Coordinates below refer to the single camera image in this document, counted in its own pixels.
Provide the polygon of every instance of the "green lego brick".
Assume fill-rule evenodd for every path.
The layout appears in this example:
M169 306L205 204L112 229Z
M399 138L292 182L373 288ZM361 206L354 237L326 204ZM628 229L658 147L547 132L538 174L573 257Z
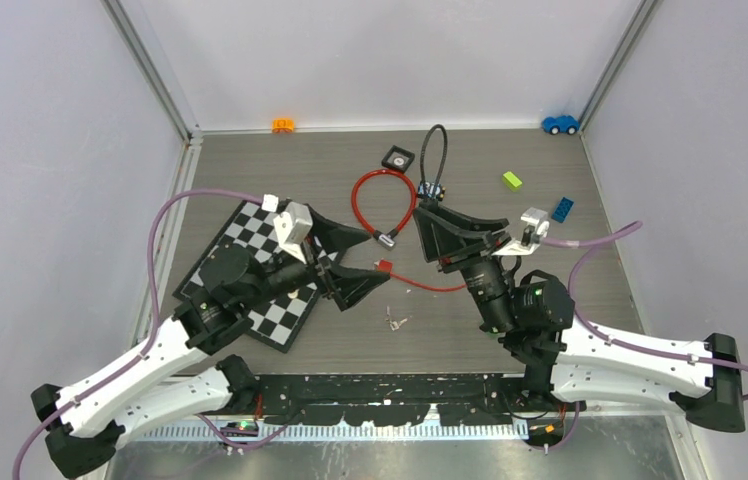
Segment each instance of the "green lego brick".
M506 185L513 192L521 188L521 180L515 176L512 172L506 172L504 174L504 185Z

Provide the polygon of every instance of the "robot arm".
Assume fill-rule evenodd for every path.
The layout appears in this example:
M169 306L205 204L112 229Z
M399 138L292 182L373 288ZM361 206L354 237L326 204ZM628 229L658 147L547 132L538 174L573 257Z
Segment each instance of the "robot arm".
M346 310L389 279L388 273L346 268L318 256L317 245L331 251L350 248L368 240L367 232L332 222L299 203L286 202L281 210L274 220L280 252L259 263L238 245L217 248L201 267L203 286L160 324L142 360L48 426L47 447L63 475L75 478L95 470L130 439L172 420L250 405L257 381L235 355L189 380L157 385L249 330L247 313L253 307L314 282L323 296ZM31 396L39 419L68 402L77 403L77 395L133 361L146 342L73 385L36 389Z
M413 217L425 259L438 262L443 273L462 274L483 319L480 329L501 334L498 342L526 365L527 390L517 403L537 410L595 400L646 403L682 410L704 428L744 431L739 371L708 363L738 362L732 337L665 340L587 324L575 315L574 300L556 277L537 270L516 284L520 263L505 271L501 258L538 248L548 231L546 212L525 212L517 239L504 231L505 219L476 219L431 200Z

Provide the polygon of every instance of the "chessboard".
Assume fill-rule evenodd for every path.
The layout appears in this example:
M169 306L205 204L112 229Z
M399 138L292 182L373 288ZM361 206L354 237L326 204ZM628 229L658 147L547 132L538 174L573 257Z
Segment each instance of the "chessboard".
M276 213L262 210L259 205L242 202L174 290L173 296L181 301L186 300L195 290L202 287L200 267L216 248L225 244L243 246L259 262L268 260L272 254L280 251L274 233L273 220L276 216ZM332 261L339 262L344 255L344 251L325 251L317 239L315 246L319 258L328 256ZM269 347L283 353L288 352L319 297L315 284L310 283L299 289L294 298L283 295L252 309L248 317L253 320L253 327L248 334Z

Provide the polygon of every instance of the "toy block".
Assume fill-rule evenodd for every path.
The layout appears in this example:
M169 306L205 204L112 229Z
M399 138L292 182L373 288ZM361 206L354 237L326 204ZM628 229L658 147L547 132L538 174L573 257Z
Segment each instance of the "toy block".
M521 179L516 177L514 173L506 172L504 174L504 185L506 185L513 192L521 188L522 183L523 182L521 181Z
M554 210L554 214L551 215L551 218L558 221L559 223L562 223L565 221L565 217L568 216L568 212L571 211L571 207L574 206L574 201L565 197L562 197L562 200L560 200L559 205L557 205L556 210Z
M294 132L294 120L291 118L275 118L271 126L271 133Z

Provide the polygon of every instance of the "floor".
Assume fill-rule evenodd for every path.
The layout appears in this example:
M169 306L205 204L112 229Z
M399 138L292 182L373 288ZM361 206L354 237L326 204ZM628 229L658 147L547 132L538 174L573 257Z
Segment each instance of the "floor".
M354 182L380 168L380 160L393 144L418 153L424 133L209 135L193 186L290 197L309 203L327 218L358 226L349 200ZM578 137L552 137L537 130L465 130L449 132L449 140L442 176L448 207L482 218L507 217L514 227L511 231L516 232L519 217L528 207L553 211L566 196L574 200L574 207L564 224L552 222L552 236L589 239L608 233ZM440 155L440 140L434 137L427 152L428 176L434 175ZM518 192L511 192L501 181L508 170L524 182ZM418 160L407 174L418 181ZM360 208L375 227L387 230L403 215L407 197L406 186L399 180L377 178L360 191ZM170 291L235 206L228 199L189 201L163 313L170 313L176 305ZM521 272L539 268L565 280L580 253L543 247L525 258ZM453 286L461 281L458 274L440 274L434 265L423 262L412 222L398 236L393 251L369 241L349 251L343 264L369 268L380 258L392 261L396 273L430 285ZM641 331L614 249L606 249L583 269L577 301L598 323ZM394 317L409 318L399 330L392 331L385 323L387 306ZM215 358L236 353L255 373L522 371L518 362L477 329L479 323L476 307L465 291L433 294L391 280L343 313L331 302L320 301L286 354L242 336Z
M217 443L133 442L108 480L439 479L679 480L683 472L662 417L586 417L562 450L544 456L521 442L272 443L223 455Z

